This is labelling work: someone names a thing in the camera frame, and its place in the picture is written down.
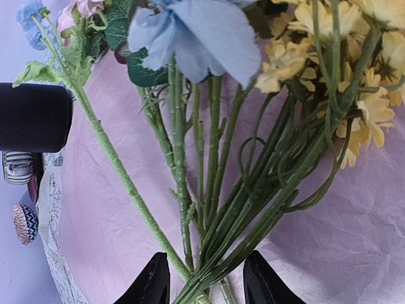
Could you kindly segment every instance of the small blue flower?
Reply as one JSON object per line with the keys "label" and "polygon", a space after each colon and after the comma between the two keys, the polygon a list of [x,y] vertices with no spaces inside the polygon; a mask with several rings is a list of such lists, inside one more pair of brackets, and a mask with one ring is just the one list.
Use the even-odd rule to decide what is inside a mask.
{"label": "small blue flower", "polygon": [[19,24],[22,25],[24,32],[28,32],[32,28],[38,28],[35,22],[32,20],[34,16],[39,22],[42,21],[42,16],[39,14],[39,11],[44,8],[42,2],[34,2],[26,5],[23,9],[17,11],[16,20]]}
{"label": "small blue flower", "polygon": [[32,46],[34,49],[38,51],[43,51],[46,49],[45,44],[41,42],[42,35],[39,29],[37,30],[36,28],[32,28],[28,30],[25,37],[27,37],[30,46]]}
{"label": "small blue flower", "polygon": [[183,74],[198,83],[209,72],[228,72],[244,87],[258,71],[261,55],[255,34],[240,9],[254,0],[154,0],[154,9],[139,8],[131,22],[132,52],[147,48],[143,65],[166,66],[171,57]]}

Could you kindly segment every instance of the flower bouquet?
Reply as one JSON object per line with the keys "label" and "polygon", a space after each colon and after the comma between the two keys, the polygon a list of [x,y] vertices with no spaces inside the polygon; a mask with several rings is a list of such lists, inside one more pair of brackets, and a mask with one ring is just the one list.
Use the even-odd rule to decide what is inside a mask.
{"label": "flower bouquet", "polygon": [[[14,86],[62,82],[71,90],[185,282],[175,304],[211,303],[209,289],[216,283],[233,304],[226,276],[283,215],[315,206],[339,169],[355,165],[362,147],[372,141],[383,146],[383,129],[393,127],[393,109],[402,105],[405,10],[399,1],[71,1],[58,26],[49,14],[38,3],[19,12],[31,45],[48,48],[52,56],[47,63],[28,62]],[[138,193],[84,91],[92,65],[108,50],[138,87],[142,110],[177,184],[170,192],[179,205],[184,262]],[[225,74],[239,85],[230,115],[222,118]],[[255,90],[262,95],[254,130],[232,151],[240,110]],[[210,123],[200,117],[203,96]],[[263,113],[275,96],[283,99],[282,108],[272,130],[259,137]],[[170,107],[171,132],[163,106]],[[187,182],[188,132],[199,159],[195,195]],[[220,201],[231,153],[239,156],[239,180]],[[297,201],[297,187],[325,153],[334,156],[329,177]],[[199,235],[197,253],[191,226]]]}

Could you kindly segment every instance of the black cylinder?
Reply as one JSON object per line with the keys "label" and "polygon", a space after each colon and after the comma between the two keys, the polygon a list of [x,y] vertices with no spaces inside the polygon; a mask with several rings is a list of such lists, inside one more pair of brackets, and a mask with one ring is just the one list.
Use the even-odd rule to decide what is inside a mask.
{"label": "black cylinder", "polygon": [[0,83],[0,150],[55,153],[66,144],[72,97],[58,85]]}

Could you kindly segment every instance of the yellow flower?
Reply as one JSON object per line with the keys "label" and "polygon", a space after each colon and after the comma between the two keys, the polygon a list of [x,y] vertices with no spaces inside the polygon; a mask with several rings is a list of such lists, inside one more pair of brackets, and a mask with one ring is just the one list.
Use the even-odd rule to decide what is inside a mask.
{"label": "yellow flower", "polygon": [[[392,83],[391,80],[387,79],[385,83],[388,86],[393,86],[396,83]],[[388,98],[390,99],[390,106],[400,106],[402,103],[405,104],[405,84],[403,84],[398,90],[388,92]]]}
{"label": "yellow flower", "polygon": [[404,0],[351,0],[366,15],[392,29],[405,29]]}
{"label": "yellow flower", "polygon": [[[337,128],[336,135],[339,138],[345,138],[347,132],[347,120],[344,120]],[[368,131],[364,123],[357,118],[353,120],[351,133],[350,133],[350,140],[349,144],[347,145],[347,150],[344,155],[342,164],[340,165],[341,169],[345,169],[347,164],[349,167],[353,168],[356,164],[357,156],[360,155],[360,147],[367,139]],[[339,153],[339,157],[342,154],[343,150],[341,149]]]}
{"label": "yellow flower", "polygon": [[316,79],[316,71],[314,68],[306,68],[305,71],[300,76],[300,83],[307,88],[309,92],[315,92],[315,85],[311,80]]}
{"label": "yellow flower", "polygon": [[280,16],[274,18],[273,25],[271,27],[271,34],[275,38],[279,38],[287,29],[289,22],[294,19],[294,16],[281,13]]}
{"label": "yellow flower", "polygon": [[[320,35],[328,38],[333,34],[332,8],[324,6],[321,2],[318,5]],[[302,3],[296,9],[298,21],[290,22],[292,30],[303,30],[314,34],[312,5]],[[340,34],[345,36],[352,30],[356,21],[360,18],[359,8],[343,1],[339,3]]]}
{"label": "yellow flower", "polygon": [[[401,32],[384,33],[381,65],[379,72],[383,75],[387,86],[396,85],[405,74],[405,37]],[[405,95],[405,85],[398,90],[388,93],[390,105],[402,104]]]}
{"label": "yellow flower", "polygon": [[370,26],[363,18],[359,18],[353,25],[353,28],[347,39],[347,53],[351,62],[356,62],[363,52],[363,45],[367,33],[370,31]]}
{"label": "yellow flower", "polygon": [[371,137],[374,139],[375,145],[381,148],[384,145],[385,136],[382,132],[382,127],[393,128],[394,124],[388,123],[395,116],[394,111],[388,109],[389,100],[383,98],[388,91],[380,87],[378,92],[373,94],[362,94],[357,106],[363,111],[364,124],[368,129],[367,139],[364,142],[366,148],[371,143]]}
{"label": "yellow flower", "polygon": [[353,71],[352,68],[350,67],[350,63],[349,62],[345,62],[344,63],[344,80],[342,82],[339,82],[338,84],[338,90],[339,92],[344,92],[349,85],[352,82],[353,79]]}
{"label": "yellow flower", "polygon": [[272,40],[271,46],[265,48],[269,62],[263,63],[263,73],[258,77],[256,87],[262,93],[278,92],[281,82],[291,79],[304,68],[310,46],[306,39],[300,44]]}
{"label": "yellow flower", "polygon": [[382,36],[382,59],[399,74],[405,73],[405,37],[401,32],[387,32]]}

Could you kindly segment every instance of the pink flower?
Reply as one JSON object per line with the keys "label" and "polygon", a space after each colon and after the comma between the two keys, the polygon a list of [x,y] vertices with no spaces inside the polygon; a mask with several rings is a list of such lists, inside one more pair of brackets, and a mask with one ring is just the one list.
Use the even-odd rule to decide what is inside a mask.
{"label": "pink flower", "polygon": [[75,25],[73,20],[72,10],[77,6],[80,14],[88,18],[97,13],[97,9],[104,9],[104,0],[70,0],[70,3],[62,11],[62,15],[58,19],[58,30],[60,32]]}

